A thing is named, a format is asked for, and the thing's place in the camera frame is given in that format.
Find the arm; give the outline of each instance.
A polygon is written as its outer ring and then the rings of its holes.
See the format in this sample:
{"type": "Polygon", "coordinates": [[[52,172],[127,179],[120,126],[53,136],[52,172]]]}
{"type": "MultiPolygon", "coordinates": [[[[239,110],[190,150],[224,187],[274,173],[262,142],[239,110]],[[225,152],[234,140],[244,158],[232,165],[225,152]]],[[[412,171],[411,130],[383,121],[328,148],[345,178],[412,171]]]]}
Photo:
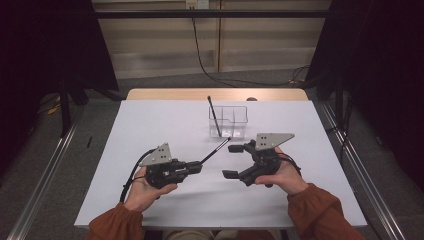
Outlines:
{"type": "Polygon", "coordinates": [[[340,200],[307,184],[290,163],[282,161],[274,175],[260,176],[256,184],[276,184],[288,194],[288,213],[301,239],[364,239],[344,218],[340,200]]]}
{"type": "MultiPolygon", "coordinates": [[[[143,177],[145,173],[146,168],[141,168],[134,178],[143,177]]],[[[118,203],[115,208],[90,222],[90,232],[86,240],[143,239],[142,212],[148,209],[158,197],[176,188],[176,184],[169,184],[156,189],[151,187],[144,178],[134,180],[125,203],[118,203]]]]}

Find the wall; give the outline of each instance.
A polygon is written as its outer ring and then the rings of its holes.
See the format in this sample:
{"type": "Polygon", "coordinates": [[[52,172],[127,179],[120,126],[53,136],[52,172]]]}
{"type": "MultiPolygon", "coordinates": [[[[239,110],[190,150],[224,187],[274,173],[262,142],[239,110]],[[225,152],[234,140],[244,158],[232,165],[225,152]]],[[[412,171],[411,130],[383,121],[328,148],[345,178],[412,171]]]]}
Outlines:
{"type": "MultiPolygon", "coordinates": [[[[96,10],[185,9],[185,1],[92,0],[96,10]]],[[[331,1],[210,0],[210,9],[325,10],[331,1]]],[[[191,19],[99,20],[118,79],[201,72],[191,19]]],[[[196,19],[206,71],[308,65],[324,19],[196,19]]]]}

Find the table surface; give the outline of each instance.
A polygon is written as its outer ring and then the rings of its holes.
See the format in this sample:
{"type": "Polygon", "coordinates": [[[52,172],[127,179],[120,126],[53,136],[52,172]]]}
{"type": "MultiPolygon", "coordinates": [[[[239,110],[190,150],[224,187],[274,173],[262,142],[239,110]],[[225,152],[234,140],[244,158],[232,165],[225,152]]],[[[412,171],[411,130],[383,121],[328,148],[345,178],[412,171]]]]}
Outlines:
{"type": "Polygon", "coordinates": [[[212,100],[245,101],[254,97],[258,101],[307,101],[302,89],[287,88],[137,88],[132,89],[127,100],[212,100]]]}
{"type": "MultiPolygon", "coordinates": [[[[217,147],[223,139],[209,137],[208,95],[216,100],[216,105],[248,108],[245,139],[232,140],[229,144],[243,144],[259,132],[295,133],[295,138],[281,147],[302,168],[305,180],[338,196],[346,219],[352,225],[366,225],[315,108],[312,102],[305,101],[303,90],[189,90],[137,89],[130,92],[128,99],[132,100],[121,104],[76,226],[87,227],[91,219],[114,207],[133,165],[147,150],[166,141],[173,158],[191,162],[204,158],[217,147]],[[164,93],[166,97],[162,99],[167,100],[149,100],[161,98],[164,93]],[[184,96],[191,100],[169,101],[184,96]],[[221,101],[231,97],[242,101],[221,101]],[[260,101],[245,101],[247,97],[260,101]]],[[[143,226],[146,229],[292,227],[286,211],[286,195],[279,188],[246,187],[238,180],[222,176],[221,170],[242,171],[252,164],[249,154],[230,154],[222,148],[205,163],[200,174],[188,176],[177,190],[156,201],[144,213],[143,226]]]]}

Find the metal rail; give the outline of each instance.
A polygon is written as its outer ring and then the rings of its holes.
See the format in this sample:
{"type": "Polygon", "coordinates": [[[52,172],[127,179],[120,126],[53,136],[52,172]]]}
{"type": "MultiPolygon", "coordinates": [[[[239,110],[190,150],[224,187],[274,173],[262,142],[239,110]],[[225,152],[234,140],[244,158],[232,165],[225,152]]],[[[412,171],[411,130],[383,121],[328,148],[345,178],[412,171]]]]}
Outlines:
{"type": "Polygon", "coordinates": [[[57,147],[50,158],[49,163],[47,164],[44,173],[35,187],[34,192],[32,193],[29,201],[27,202],[24,210],[21,212],[18,220],[12,228],[7,240],[22,240],[25,239],[32,222],[37,215],[38,210],[40,209],[41,204],[43,203],[44,197],[46,196],[47,191],[51,185],[51,182],[54,178],[57,169],[65,155],[65,152],[69,146],[69,143],[72,140],[72,137],[75,133],[76,126],[81,120],[82,113],[84,112],[85,107],[81,107],[75,116],[75,121],[71,125],[69,131],[66,135],[60,138],[57,147]]]}
{"type": "MultiPolygon", "coordinates": [[[[333,109],[328,104],[323,104],[323,109],[331,126],[335,128],[337,124],[333,109]]],[[[345,132],[337,130],[336,136],[340,144],[343,145],[343,140],[346,136],[345,132]]],[[[361,159],[349,139],[346,139],[345,141],[344,151],[390,239],[405,239],[405,236],[396,222],[395,216],[387,206],[380,192],[377,190],[377,187],[374,185],[374,182],[365,169],[365,166],[362,164],[361,159]]]]}

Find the white table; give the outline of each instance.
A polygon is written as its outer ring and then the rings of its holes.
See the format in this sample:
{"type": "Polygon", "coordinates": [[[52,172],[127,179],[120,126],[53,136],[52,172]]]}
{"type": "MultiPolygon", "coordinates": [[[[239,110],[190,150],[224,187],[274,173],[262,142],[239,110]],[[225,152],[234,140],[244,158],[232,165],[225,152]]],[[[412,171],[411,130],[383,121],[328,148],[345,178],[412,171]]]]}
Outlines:
{"type": "MultiPolygon", "coordinates": [[[[249,122],[242,144],[259,132],[294,133],[281,145],[302,168],[306,181],[324,188],[342,201],[346,219],[353,226],[366,221],[352,193],[312,102],[224,102],[214,105],[247,106],[249,122]]],[[[75,225],[87,227],[119,200],[135,162],[147,150],[169,143],[174,158],[198,161],[223,139],[209,137],[208,102],[131,100],[121,104],[102,158],[75,225]]],[[[161,197],[144,213],[145,229],[285,229],[293,226],[287,215],[286,194],[278,187],[246,187],[228,180],[222,170],[252,166],[248,153],[222,148],[177,190],[161,197]]]]}

